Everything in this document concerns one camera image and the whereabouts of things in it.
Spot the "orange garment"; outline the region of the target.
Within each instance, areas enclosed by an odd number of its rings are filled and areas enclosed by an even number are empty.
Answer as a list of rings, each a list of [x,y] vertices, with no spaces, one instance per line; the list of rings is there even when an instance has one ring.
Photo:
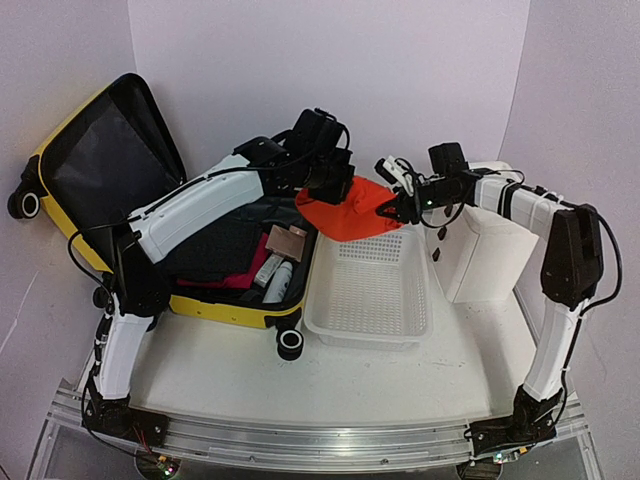
[[[296,195],[295,204],[320,233],[337,242],[349,242],[402,228],[403,223],[376,213],[379,206],[394,198],[390,189],[355,176],[346,200],[339,205],[313,199],[308,189],[302,189]]]

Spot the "white perforated plastic basket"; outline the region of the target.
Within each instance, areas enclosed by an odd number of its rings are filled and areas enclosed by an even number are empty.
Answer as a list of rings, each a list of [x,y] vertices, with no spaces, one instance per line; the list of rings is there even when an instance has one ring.
[[[303,322],[329,346],[401,352],[421,345],[433,330],[423,231],[407,226],[351,242],[321,235]]]

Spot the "yellow cartoon print suitcase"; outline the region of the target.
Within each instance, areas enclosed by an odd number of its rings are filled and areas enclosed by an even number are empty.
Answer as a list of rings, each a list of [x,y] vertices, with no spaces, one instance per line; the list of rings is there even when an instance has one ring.
[[[7,208],[18,220],[45,210],[70,239],[82,240],[83,257],[104,275],[101,284],[113,285],[114,248],[106,225],[125,220],[191,180],[148,85],[129,73],[90,99],[29,159]],[[273,225],[310,229],[292,190],[264,196],[221,219],[258,223],[263,233],[257,248]],[[312,247],[306,246],[284,299],[275,304],[265,304],[247,289],[178,286],[161,262],[171,288],[166,310],[275,328],[279,356],[293,361],[304,347],[297,325],[312,256]]]

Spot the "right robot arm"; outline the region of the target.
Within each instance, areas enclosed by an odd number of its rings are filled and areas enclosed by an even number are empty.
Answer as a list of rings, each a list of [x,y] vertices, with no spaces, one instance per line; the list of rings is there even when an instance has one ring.
[[[583,314],[603,275],[597,210],[570,205],[558,194],[510,179],[500,170],[473,167],[457,143],[430,148],[433,175],[415,171],[403,158],[381,158],[376,172],[394,197],[377,215],[416,225],[428,210],[477,207],[525,228],[546,244],[540,272],[545,310],[542,332],[525,380],[508,416],[474,421],[467,434],[476,460],[494,462],[553,439],[569,393],[567,372]]]

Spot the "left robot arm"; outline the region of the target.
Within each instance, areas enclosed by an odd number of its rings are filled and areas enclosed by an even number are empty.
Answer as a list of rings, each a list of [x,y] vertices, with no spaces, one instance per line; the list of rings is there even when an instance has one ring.
[[[214,221],[264,196],[306,188],[329,204],[343,202],[354,176],[350,157],[348,128],[324,110],[306,109],[291,129],[244,142],[195,179],[106,225],[115,283],[101,284],[94,295],[103,314],[81,400],[91,436],[148,445],[164,440],[167,416],[129,405],[142,340],[170,303],[160,263]]]

